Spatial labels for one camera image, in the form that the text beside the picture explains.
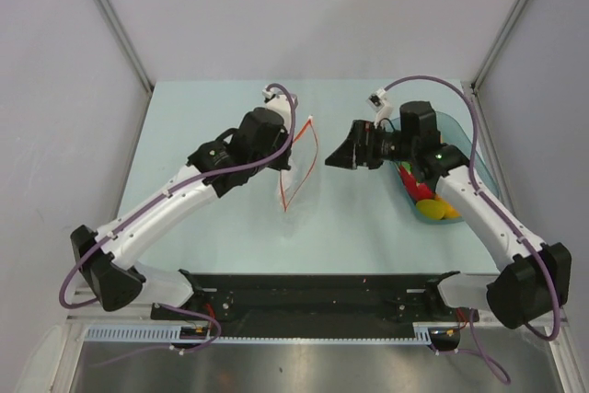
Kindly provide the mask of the black table edge rail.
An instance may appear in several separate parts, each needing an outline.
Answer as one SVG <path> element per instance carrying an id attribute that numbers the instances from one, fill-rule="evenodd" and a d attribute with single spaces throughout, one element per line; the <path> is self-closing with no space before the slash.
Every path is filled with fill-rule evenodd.
<path id="1" fill-rule="evenodd" d="M 156 303 L 155 320 L 210 314 L 227 338 L 409 338 L 413 324 L 455 323 L 469 310 L 444 304 L 439 274 L 197 274 L 176 310 Z"/>

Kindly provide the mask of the yellow mango toy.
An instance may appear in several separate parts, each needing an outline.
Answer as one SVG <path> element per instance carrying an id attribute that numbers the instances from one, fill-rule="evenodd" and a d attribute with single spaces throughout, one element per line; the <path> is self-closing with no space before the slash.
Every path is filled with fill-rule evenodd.
<path id="1" fill-rule="evenodd" d="M 423 199 L 416 202 L 416 209 L 424 217 L 439 221 L 445 218 L 446 206 L 443 202 L 435 199 Z"/>

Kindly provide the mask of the clear zip bag orange zipper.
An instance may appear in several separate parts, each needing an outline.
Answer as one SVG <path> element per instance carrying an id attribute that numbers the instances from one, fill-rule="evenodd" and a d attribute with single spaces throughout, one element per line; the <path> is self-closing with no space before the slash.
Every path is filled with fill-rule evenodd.
<path id="1" fill-rule="evenodd" d="M 311 218 L 319 200 L 319 138 L 309 115 L 294 137 L 289 170 L 279 172 L 276 199 L 279 223 L 287 232 L 300 229 Z"/>

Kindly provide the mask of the orange fruit toy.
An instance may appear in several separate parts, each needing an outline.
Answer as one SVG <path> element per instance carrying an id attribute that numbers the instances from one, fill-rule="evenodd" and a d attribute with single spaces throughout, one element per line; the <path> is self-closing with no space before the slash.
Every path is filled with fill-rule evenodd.
<path id="1" fill-rule="evenodd" d="M 441 204 L 444 209 L 444 219 L 457 219 L 460 217 L 460 213 L 446 200 L 436 195 L 435 199 Z"/>

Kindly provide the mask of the teal plastic fruit tray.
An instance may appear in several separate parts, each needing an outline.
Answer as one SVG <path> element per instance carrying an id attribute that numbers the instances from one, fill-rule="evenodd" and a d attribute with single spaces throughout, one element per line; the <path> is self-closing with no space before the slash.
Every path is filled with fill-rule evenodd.
<path id="1" fill-rule="evenodd" d="M 434 166 L 433 175 L 430 179 L 422 182 L 410 166 L 417 181 L 428 186 L 434 193 L 434 199 L 436 195 L 444 200 L 448 196 L 453 202 L 458 202 L 463 209 L 480 209 L 485 203 L 480 198 L 482 193 L 488 197 L 498 198 L 500 196 L 498 186 L 482 158 L 480 156 L 475 156 L 474 160 L 468 158 L 468 155 L 474 150 L 471 140 L 468 139 L 459 123 L 443 112 L 436 114 L 436 123 L 441 131 L 442 147 L 425 156 L 425 159 Z M 449 225 L 463 220 L 461 215 L 457 219 L 439 221 L 430 220 L 421 215 L 415 207 L 416 202 L 410 198 L 401 182 L 398 174 L 400 163 L 393 162 L 391 167 L 397 174 L 398 186 L 405 193 L 410 208 L 419 221 L 428 225 Z"/>

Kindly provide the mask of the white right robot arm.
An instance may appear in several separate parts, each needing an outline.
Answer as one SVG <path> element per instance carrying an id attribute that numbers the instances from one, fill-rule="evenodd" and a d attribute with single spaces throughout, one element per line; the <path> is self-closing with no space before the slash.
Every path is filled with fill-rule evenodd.
<path id="1" fill-rule="evenodd" d="M 553 341 L 561 327 L 572 256 L 561 243 L 549 245 L 531 232 L 484 184 L 475 169 L 476 155 L 465 155 L 444 142 L 437 114 L 428 101 L 411 101 L 399 110 L 399 123 L 385 127 L 392 107 L 372 95 L 372 121 L 357 122 L 353 164 L 370 169 L 386 162 L 406 173 L 417 189 L 429 192 L 426 202 L 452 208 L 490 254 L 497 275 L 482 277 L 453 272 L 424 297 L 426 313 L 446 320 L 458 307 L 491 312 L 506 328 L 532 327 L 533 320 L 551 314 L 553 326 L 544 340 Z"/>

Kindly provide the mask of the red dragon fruit toy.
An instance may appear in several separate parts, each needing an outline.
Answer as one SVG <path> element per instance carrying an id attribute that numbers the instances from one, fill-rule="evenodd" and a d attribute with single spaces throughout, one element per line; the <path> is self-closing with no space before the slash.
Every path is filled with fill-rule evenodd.
<path id="1" fill-rule="evenodd" d="M 398 166 L 398 174 L 406 192 L 414 202 L 434 199 L 434 193 L 428 186 L 417 181 L 412 174 L 409 163 L 401 162 Z"/>

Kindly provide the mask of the aluminium frame extrusion right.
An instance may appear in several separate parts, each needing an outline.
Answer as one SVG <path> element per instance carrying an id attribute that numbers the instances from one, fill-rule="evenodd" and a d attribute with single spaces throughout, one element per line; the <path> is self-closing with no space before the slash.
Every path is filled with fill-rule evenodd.
<path id="1" fill-rule="evenodd" d="M 69 309 L 66 319 L 70 322 L 119 324 L 148 321 L 150 314 L 150 304 L 131 303 L 122 309 L 107 312 L 99 302 L 95 302 L 88 306 Z"/>

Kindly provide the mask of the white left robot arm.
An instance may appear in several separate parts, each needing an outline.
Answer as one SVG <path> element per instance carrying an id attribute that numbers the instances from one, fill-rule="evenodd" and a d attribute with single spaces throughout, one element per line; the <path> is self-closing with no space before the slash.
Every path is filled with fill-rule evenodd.
<path id="1" fill-rule="evenodd" d="M 246 184 L 265 168 L 289 169 L 295 112 L 271 106 L 249 111 L 236 128 L 201 144 L 179 172 L 132 212 L 93 230 L 79 226 L 70 236 L 76 265 L 92 298 L 67 301 L 67 309 L 95 303 L 117 311 L 134 301 L 171 307 L 182 318 L 197 317 L 203 297 L 181 271 L 144 266 L 139 259 L 172 227 L 204 205 Z"/>

